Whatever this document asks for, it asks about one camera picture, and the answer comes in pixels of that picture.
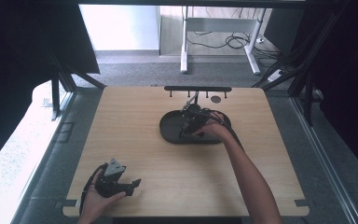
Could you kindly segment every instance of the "black handheld controller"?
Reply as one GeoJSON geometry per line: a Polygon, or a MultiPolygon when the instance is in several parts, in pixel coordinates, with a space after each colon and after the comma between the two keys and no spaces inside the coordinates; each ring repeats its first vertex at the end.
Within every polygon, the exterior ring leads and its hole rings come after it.
{"type": "Polygon", "coordinates": [[[182,132],[192,134],[206,124],[209,119],[210,110],[201,109],[199,105],[191,104],[182,113],[187,118],[187,122],[182,126],[182,132]]]}
{"type": "Polygon", "coordinates": [[[131,196],[134,189],[141,184],[141,179],[134,180],[131,184],[118,183],[125,170],[126,166],[122,166],[118,161],[112,159],[109,164],[106,163],[103,166],[103,173],[97,179],[95,189],[105,198],[109,198],[122,191],[126,192],[126,196],[131,196]]]}

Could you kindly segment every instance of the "table leg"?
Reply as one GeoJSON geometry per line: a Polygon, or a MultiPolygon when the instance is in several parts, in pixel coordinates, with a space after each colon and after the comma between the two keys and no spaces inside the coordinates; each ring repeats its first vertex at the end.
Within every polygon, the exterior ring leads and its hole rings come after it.
{"type": "Polygon", "coordinates": [[[255,24],[255,29],[252,33],[251,42],[248,46],[245,46],[245,52],[248,56],[249,63],[251,64],[252,70],[255,75],[260,74],[260,69],[258,68],[255,56],[253,55],[253,49],[255,48],[255,41],[257,40],[258,33],[260,32],[261,25],[263,24],[264,14],[266,14],[266,9],[261,8],[260,13],[258,14],[257,22],[255,24]]]}
{"type": "Polygon", "coordinates": [[[180,60],[180,72],[187,72],[187,19],[188,19],[188,6],[185,8],[185,13],[183,17],[183,40],[182,40],[182,52],[180,60]]]}

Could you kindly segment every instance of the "forearm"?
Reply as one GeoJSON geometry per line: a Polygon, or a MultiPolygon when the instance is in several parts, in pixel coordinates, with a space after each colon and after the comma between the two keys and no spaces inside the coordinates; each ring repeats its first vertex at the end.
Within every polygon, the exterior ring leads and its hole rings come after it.
{"type": "Polygon", "coordinates": [[[94,223],[92,221],[92,218],[80,216],[79,220],[77,221],[77,224],[91,224],[94,223]]]}
{"type": "Polygon", "coordinates": [[[282,223],[269,185],[253,162],[231,133],[222,131],[220,139],[227,149],[242,198],[254,223],[282,223]]]}

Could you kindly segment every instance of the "white wall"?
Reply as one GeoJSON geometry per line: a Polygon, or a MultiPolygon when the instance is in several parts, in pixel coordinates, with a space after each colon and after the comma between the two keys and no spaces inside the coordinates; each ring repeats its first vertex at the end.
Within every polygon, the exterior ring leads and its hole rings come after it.
{"type": "Polygon", "coordinates": [[[80,5],[94,50],[159,49],[159,7],[80,5]]]}

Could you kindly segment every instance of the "human arm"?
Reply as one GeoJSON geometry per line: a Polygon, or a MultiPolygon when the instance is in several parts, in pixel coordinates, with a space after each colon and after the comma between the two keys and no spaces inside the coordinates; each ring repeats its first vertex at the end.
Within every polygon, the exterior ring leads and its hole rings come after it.
{"type": "Polygon", "coordinates": [[[120,192],[110,198],[104,198],[103,196],[101,196],[95,189],[95,183],[97,182],[97,178],[98,176],[100,176],[101,173],[102,170],[100,169],[92,179],[91,185],[89,185],[89,189],[87,191],[86,199],[83,205],[83,210],[77,222],[78,224],[93,223],[95,220],[97,220],[98,217],[103,214],[103,211],[107,207],[126,196],[126,192],[120,192]]]}
{"type": "Polygon", "coordinates": [[[254,223],[282,223],[278,206],[265,178],[246,155],[233,134],[213,119],[194,134],[207,133],[219,138],[225,145],[241,195],[254,223]]]}

